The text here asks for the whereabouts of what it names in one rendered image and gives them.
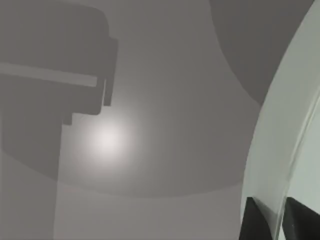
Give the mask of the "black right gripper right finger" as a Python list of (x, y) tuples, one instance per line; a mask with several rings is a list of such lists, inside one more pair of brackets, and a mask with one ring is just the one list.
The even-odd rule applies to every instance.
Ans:
[(288, 197), (284, 206), (285, 240), (320, 240), (320, 214)]

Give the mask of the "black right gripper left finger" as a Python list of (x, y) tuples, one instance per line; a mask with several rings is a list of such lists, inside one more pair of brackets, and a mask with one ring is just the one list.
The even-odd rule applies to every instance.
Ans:
[(253, 197), (247, 197), (239, 240), (273, 240), (269, 225)]

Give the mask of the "white cup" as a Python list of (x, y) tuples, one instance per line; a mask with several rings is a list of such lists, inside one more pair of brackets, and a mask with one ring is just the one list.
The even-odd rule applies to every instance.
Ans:
[(254, 198), (272, 240), (301, 150), (320, 111), (320, 0), (313, 0), (270, 84), (254, 129), (243, 175), (240, 219)]

